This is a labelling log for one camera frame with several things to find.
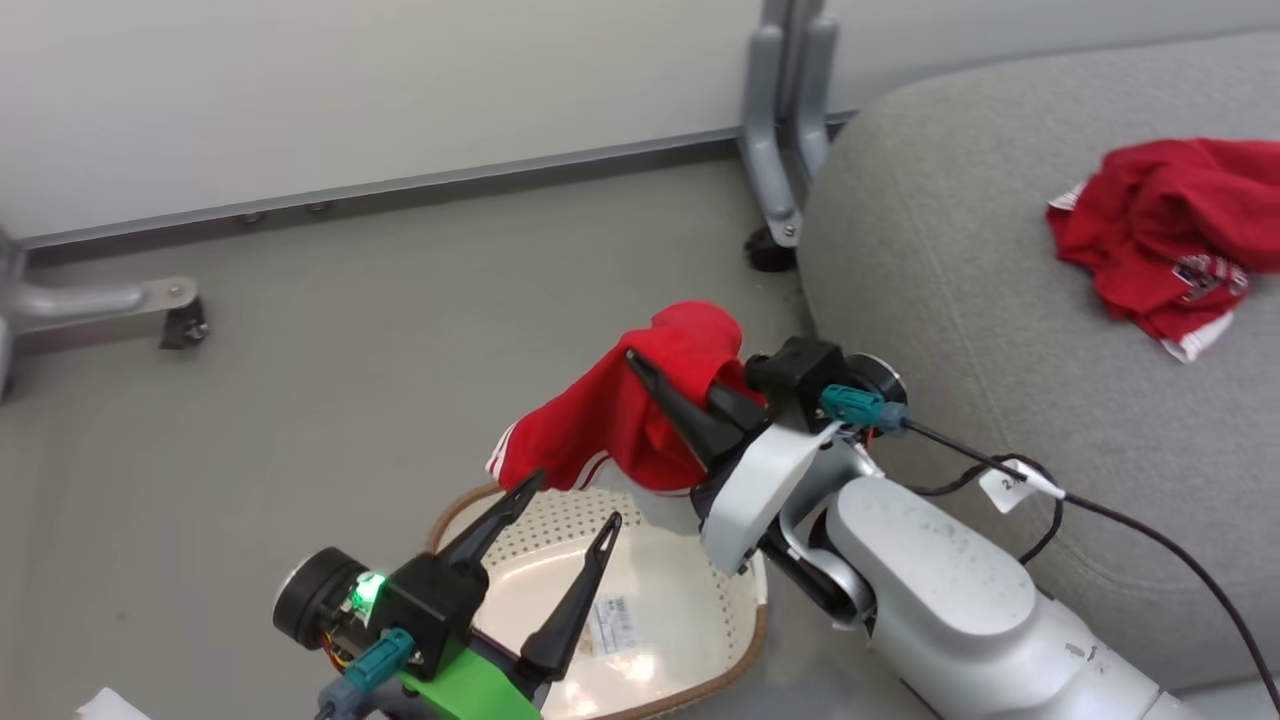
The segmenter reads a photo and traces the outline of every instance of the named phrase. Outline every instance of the gray sofa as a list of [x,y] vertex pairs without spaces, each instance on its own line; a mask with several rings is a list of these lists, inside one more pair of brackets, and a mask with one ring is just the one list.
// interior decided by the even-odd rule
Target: gray sofa
[[[1046,202],[1108,150],[1161,137],[1280,138],[1280,33],[1010,63],[896,91],[840,133],[799,250],[818,332],[905,377],[927,424],[1018,451],[1181,543],[1280,666],[1280,287],[1181,365],[1110,319],[1060,263]],[[963,459],[906,438],[873,454],[943,484]],[[941,501],[1015,555],[1048,527],[977,488]],[[1066,509],[1037,583],[1170,688],[1247,679],[1226,614],[1181,562]]]

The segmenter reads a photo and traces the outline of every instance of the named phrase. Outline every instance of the green led light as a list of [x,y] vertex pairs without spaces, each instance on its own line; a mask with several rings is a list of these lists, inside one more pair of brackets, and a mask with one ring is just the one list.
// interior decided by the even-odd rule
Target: green led light
[[369,607],[378,600],[378,591],[387,582],[385,575],[370,575],[356,583],[356,592],[351,596],[351,602],[356,607]]

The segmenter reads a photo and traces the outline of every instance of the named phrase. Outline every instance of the black cable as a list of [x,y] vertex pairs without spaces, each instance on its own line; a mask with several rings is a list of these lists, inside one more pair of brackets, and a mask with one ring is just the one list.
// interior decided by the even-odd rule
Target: black cable
[[[1009,469],[1006,465],[1004,465],[1004,462],[1006,460],[1021,460],[1027,465],[1034,468],[1036,471],[1039,473],[1041,477],[1043,477],[1046,480],[1053,483],[1055,486],[1057,484],[1057,480],[1053,479],[1053,475],[1051,475],[1050,471],[1047,469],[1044,469],[1043,465],[1041,465],[1039,462],[1032,460],[1030,457],[1027,457],[1025,455],[1018,455],[1016,452],[1012,452],[1012,454],[1009,454],[1009,455],[997,455],[997,456],[992,457],[991,460],[995,460],[996,462],[1000,462],[1001,468],[1005,468],[1006,470]],[[922,487],[915,487],[915,486],[906,486],[906,489],[909,489],[909,491],[911,491],[915,495],[919,495],[922,497],[940,497],[940,496],[943,496],[943,495],[950,495],[952,492],[956,492],[957,489],[964,488],[969,483],[972,483],[974,480],[974,478],[977,478],[978,475],[980,475],[986,469],[987,469],[987,464],[983,462],[982,465],[974,465],[973,468],[969,468],[968,470],[965,470],[965,473],[963,475],[960,475],[959,479],[956,479],[954,482],[950,482],[950,483],[947,483],[947,484],[945,484],[942,487],[937,487],[937,488],[922,488]],[[1043,551],[1046,547],[1048,547],[1048,543],[1053,541],[1053,538],[1057,536],[1057,532],[1061,528],[1062,528],[1062,501],[1057,500],[1057,498],[1053,498],[1053,520],[1050,521],[1048,530],[1046,530],[1044,534],[1041,536],[1041,539],[1037,541],[1036,544],[1033,544],[1030,550],[1028,550],[1027,552],[1024,552],[1021,555],[1021,557],[1018,559],[1018,562],[1020,562],[1021,565],[1027,565],[1028,562],[1030,562],[1032,560],[1034,560],[1036,556],[1041,553],[1041,551]]]
[[904,428],[906,428],[909,430],[914,430],[916,433],[920,433],[922,436],[932,439],[933,442],[936,442],[938,445],[950,447],[951,450],[959,452],[960,455],[964,455],[966,457],[972,457],[972,459],[977,460],[978,462],[982,462],[983,465],[986,465],[986,466],[988,466],[988,468],[991,468],[993,470],[1000,470],[1001,473],[1009,475],[1010,478],[1018,478],[1019,480],[1021,480],[1024,483],[1027,482],[1027,475],[1019,473],[1018,470],[1006,468],[1005,465],[1001,465],[1000,462],[997,462],[991,456],[988,456],[986,454],[982,454],[982,452],[978,452],[977,450],[969,447],[968,445],[965,445],[963,442],[956,442],[956,441],[948,438],[947,436],[945,436],[945,434],[942,434],[942,433],[940,433],[937,430],[931,430],[929,428],[927,428],[927,427],[916,423],[915,420],[913,420],[910,418],[902,418],[901,424],[902,424]]
[[1231,616],[1231,623],[1235,624],[1235,629],[1236,632],[1240,633],[1240,638],[1244,641],[1244,646],[1249,648],[1249,656],[1253,657],[1253,664],[1258,667],[1258,674],[1262,676],[1262,684],[1266,685],[1267,694],[1271,696],[1271,703],[1276,707],[1276,712],[1280,712],[1280,691],[1276,689],[1275,678],[1271,676],[1271,669],[1267,667],[1267,661],[1266,659],[1262,657],[1262,651],[1258,650],[1258,643],[1253,639],[1253,633],[1249,632],[1249,626],[1244,624],[1244,618],[1240,618],[1240,611],[1235,609],[1235,605],[1233,605],[1230,598],[1226,597],[1226,593],[1222,592],[1222,588],[1217,584],[1217,582],[1213,580],[1213,578],[1210,577],[1208,571],[1204,570],[1204,568],[1202,568],[1201,564],[1197,562],[1196,559],[1190,556],[1189,552],[1183,550],[1174,541],[1153,530],[1152,528],[1143,525],[1142,523],[1134,520],[1128,515],[1116,512],[1110,507],[1103,507],[1096,502],[1091,502],[1088,500],[1084,500],[1083,497],[1078,497],[1071,493],[1066,493],[1066,497],[1064,497],[1062,500],[1070,502],[1071,505],[1075,505],[1076,507],[1083,507],[1089,512],[1096,512],[1098,515],[1102,515],[1103,518],[1115,520],[1121,525],[1138,530],[1139,533],[1165,546],[1165,550],[1172,552],[1174,555],[1178,556],[1179,560],[1185,562],[1187,566],[1190,568],[1192,571],[1196,573],[1196,575],[1199,577],[1199,579],[1203,580],[1206,585],[1208,585],[1210,592],[1212,592],[1213,597],[1216,597],[1217,601],[1222,605],[1222,609],[1226,610],[1226,614]]
[[1057,530],[1061,527],[1062,527],[1062,501],[1055,497],[1053,520],[1050,521],[1048,529],[1044,530],[1043,536],[1041,536],[1039,542],[1037,542],[1036,544],[1032,546],[1030,550],[1024,552],[1023,556],[1018,559],[1018,562],[1027,565],[1032,560],[1036,560],[1036,556],[1039,555],[1042,550],[1048,547],[1048,543],[1053,539],[1055,536],[1057,536]]

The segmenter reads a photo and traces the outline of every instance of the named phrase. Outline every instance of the teal connector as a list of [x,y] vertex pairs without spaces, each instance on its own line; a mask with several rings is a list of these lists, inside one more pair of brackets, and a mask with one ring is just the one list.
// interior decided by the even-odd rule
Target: teal connector
[[846,386],[828,386],[822,391],[822,409],[827,416],[850,425],[870,427],[886,433],[901,433],[908,416],[906,405],[884,402],[874,392]]
[[401,628],[387,633],[347,666],[346,678],[367,696],[390,680],[413,655],[413,637]]

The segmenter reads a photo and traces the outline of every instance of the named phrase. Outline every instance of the white basket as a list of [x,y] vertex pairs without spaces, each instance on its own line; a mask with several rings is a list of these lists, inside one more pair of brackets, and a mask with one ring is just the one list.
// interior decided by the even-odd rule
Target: white basket
[[[435,551],[500,497],[467,493],[436,523]],[[623,527],[577,653],[543,705],[547,720],[635,720],[695,702],[737,680],[764,647],[765,583],[756,560],[728,577],[698,537],[646,524],[631,497],[608,489],[540,492],[484,557],[489,594],[475,626],[518,650],[582,568],[609,514]]]

